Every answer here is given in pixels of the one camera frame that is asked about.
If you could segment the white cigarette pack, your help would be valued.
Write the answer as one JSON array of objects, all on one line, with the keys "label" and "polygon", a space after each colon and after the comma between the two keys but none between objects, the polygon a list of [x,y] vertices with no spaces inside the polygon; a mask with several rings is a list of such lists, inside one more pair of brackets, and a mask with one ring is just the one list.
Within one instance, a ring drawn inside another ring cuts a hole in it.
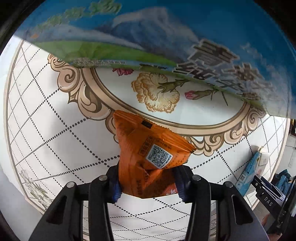
[{"label": "white cigarette pack", "polygon": [[258,166],[256,168],[256,176],[259,178],[263,176],[266,165],[269,162],[269,156],[270,154],[267,152],[260,152]]}]

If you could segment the orange snack packet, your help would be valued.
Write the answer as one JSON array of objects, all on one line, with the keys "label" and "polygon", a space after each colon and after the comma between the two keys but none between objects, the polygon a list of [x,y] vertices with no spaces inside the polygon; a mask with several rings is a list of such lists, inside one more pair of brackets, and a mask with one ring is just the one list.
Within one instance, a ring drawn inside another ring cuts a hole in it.
[{"label": "orange snack packet", "polygon": [[187,162],[196,147],[184,137],[142,116],[113,114],[120,146],[119,184],[123,193],[146,199],[176,194],[173,168]]}]

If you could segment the light blue snack stick packet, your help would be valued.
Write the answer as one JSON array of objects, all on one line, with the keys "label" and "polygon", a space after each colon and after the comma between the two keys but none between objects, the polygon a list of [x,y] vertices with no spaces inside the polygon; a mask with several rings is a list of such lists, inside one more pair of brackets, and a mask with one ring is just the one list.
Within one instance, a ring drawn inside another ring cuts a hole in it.
[{"label": "light blue snack stick packet", "polygon": [[252,158],[248,161],[244,171],[241,173],[239,179],[237,180],[235,187],[242,196],[247,193],[252,180],[256,174],[256,169],[261,157],[261,149],[254,153]]}]

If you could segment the printed cardboard box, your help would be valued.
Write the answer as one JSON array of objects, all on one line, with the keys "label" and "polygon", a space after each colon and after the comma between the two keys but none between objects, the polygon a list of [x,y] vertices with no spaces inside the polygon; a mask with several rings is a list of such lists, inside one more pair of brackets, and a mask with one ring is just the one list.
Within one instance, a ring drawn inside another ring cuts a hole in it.
[{"label": "printed cardboard box", "polygon": [[295,48],[254,1],[44,1],[15,34],[78,67],[171,73],[295,118]]}]

